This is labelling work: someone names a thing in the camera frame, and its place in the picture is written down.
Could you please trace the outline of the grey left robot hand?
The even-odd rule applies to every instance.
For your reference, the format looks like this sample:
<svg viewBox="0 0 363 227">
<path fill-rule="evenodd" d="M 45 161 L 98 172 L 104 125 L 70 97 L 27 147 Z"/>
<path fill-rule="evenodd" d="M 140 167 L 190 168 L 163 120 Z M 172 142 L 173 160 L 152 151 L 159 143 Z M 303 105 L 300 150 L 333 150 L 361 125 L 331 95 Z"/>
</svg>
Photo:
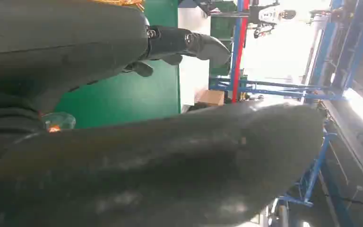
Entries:
<svg viewBox="0 0 363 227">
<path fill-rule="evenodd" d="M 61 96 L 146 60 L 223 64 L 217 39 L 96 0 L 0 0 L 0 227 L 226 227 L 288 191 L 324 119 L 298 102 L 210 107 L 48 132 Z"/>
</svg>

